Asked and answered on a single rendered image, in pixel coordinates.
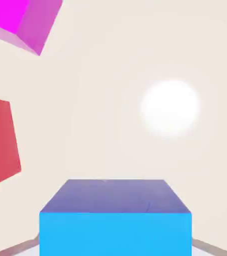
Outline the small magenta cube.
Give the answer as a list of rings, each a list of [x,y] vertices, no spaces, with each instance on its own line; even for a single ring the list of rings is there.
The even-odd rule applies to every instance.
[[[63,0],[0,0],[0,40],[40,56]]]

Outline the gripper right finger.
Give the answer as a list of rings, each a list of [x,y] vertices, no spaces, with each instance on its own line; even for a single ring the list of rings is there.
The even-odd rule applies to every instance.
[[[207,252],[214,256],[227,256],[227,250],[221,249],[207,242],[203,242],[198,239],[192,239],[192,245],[204,252]]]

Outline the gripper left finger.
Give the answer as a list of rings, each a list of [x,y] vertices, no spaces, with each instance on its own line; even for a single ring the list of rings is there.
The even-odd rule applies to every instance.
[[[40,242],[39,237],[40,237],[40,234],[38,234],[34,239],[30,239],[22,243],[16,244],[12,247],[1,250],[0,256],[14,256],[18,253],[21,253],[23,251],[36,247],[37,245],[39,245],[39,242]]]

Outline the small blue cube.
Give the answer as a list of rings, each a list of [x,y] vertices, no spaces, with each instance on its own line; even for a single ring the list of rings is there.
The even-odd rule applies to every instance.
[[[39,256],[192,256],[192,214],[162,179],[69,179],[39,213]]]

